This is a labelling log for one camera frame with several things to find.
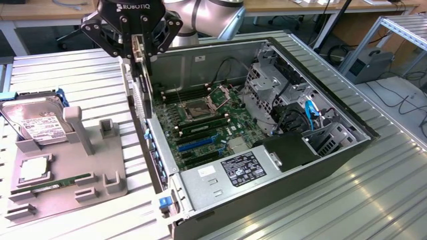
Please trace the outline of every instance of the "blue pcie slot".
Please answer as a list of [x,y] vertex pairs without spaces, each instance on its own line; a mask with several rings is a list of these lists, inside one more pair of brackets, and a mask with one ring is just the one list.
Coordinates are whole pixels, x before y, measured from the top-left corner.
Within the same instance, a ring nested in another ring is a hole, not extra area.
[[194,149],[194,148],[197,148],[197,147],[200,147],[202,145],[212,144],[214,142],[217,136],[218,136],[218,134],[216,134],[214,136],[210,136],[208,139],[204,139],[204,140],[197,141],[194,143],[190,143],[190,144],[186,144],[184,146],[180,146],[177,148],[177,151],[178,152],[184,152],[184,151]]

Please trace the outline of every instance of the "hard drive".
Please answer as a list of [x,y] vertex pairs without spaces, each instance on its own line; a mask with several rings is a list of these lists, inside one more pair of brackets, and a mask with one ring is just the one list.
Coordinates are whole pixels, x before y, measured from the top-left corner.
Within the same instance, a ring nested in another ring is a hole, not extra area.
[[21,140],[33,139],[38,145],[66,141],[73,132],[62,119],[68,102],[61,89],[42,92],[0,93],[0,114]]

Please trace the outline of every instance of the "chair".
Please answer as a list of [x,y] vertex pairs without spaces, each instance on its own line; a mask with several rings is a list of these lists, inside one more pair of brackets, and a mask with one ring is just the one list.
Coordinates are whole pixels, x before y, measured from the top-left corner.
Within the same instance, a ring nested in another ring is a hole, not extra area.
[[302,20],[304,20],[304,15],[298,15],[297,18],[289,17],[289,16],[273,16],[272,19],[268,21],[268,24],[269,24],[269,25],[273,25],[274,19],[276,19],[277,17],[281,17],[284,20],[286,20],[284,17],[286,17],[286,18],[290,19],[290,20],[294,20],[294,22],[296,22],[294,30],[297,31],[297,30],[300,29],[300,24],[301,24],[301,22],[302,22]]

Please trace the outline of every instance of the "robotiq logo text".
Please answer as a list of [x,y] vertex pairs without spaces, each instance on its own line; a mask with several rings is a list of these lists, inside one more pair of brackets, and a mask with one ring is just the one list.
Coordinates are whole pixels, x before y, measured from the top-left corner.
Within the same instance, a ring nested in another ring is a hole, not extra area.
[[149,4],[138,4],[138,5],[124,5],[124,4],[117,4],[117,12],[121,12],[124,9],[150,9]]

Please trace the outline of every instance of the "sticker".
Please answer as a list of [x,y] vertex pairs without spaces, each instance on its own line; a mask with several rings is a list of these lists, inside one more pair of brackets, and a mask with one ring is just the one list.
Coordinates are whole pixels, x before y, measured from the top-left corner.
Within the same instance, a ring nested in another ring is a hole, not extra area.
[[65,132],[56,116],[25,119],[20,123],[36,142],[65,137]]
[[210,175],[214,173],[214,168],[213,166],[206,166],[204,168],[200,168],[198,170],[198,175],[200,175],[200,178],[205,177],[206,175]]
[[230,184],[238,187],[265,176],[266,173],[253,153],[249,151],[220,162],[228,175]]
[[196,56],[194,58],[193,58],[193,61],[194,62],[201,62],[201,61],[204,61],[205,60],[205,56]]

